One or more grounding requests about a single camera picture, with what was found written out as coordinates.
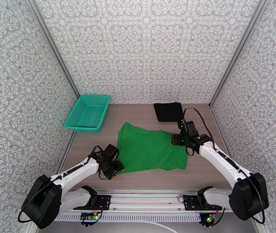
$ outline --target black mounting plate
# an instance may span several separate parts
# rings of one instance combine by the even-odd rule
[[[95,208],[90,208],[89,205],[76,207],[75,210],[109,210],[111,195],[97,195]]]
[[[210,204],[208,204],[205,208],[202,208],[198,202],[197,195],[184,195],[183,203],[186,211],[202,211],[202,210],[216,211],[217,208],[219,211],[222,210],[221,206],[210,205]]]

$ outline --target white patterned wall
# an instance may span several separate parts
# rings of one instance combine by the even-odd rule
[[[258,0],[36,0],[81,94],[210,100]]]
[[[54,174],[76,97],[24,0],[0,0],[0,232],[22,232],[34,180]]]
[[[276,0],[270,0],[212,107],[237,162],[267,181],[267,222],[276,232]]]

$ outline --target green cloth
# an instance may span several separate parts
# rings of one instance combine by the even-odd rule
[[[126,122],[118,133],[118,159],[125,169],[119,173],[137,172],[161,168],[185,169],[187,154],[185,147],[173,146],[171,135],[163,130],[144,130]]]

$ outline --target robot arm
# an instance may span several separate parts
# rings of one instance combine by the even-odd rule
[[[192,121],[186,122],[182,119],[178,122],[178,127],[181,132],[171,137],[172,144],[196,151],[207,159],[233,188],[218,190],[209,186],[199,190],[198,199],[201,207],[206,204],[228,207],[242,220],[247,220],[268,208],[266,182],[261,174],[252,174],[228,157],[214,143],[211,133],[210,137],[205,134],[199,135]]]
[[[24,212],[43,229],[53,222],[58,214],[65,211],[84,205],[89,205],[92,209],[97,197],[92,188],[83,186],[79,190],[68,191],[97,172],[100,175],[102,171],[109,180],[115,177],[118,171],[124,169],[123,164],[117,160],[118,153],[119,150],[111,144],[105,150],[96,146],[85,160],[74,167],[52,177],[40,176],[21,206],[18,221],[25,222],[20,220],[21,213]]]

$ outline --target black towel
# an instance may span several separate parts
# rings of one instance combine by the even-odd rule
[[[177,122],[183,117],[180,103],[155,103],[154,109],[159,122]]]

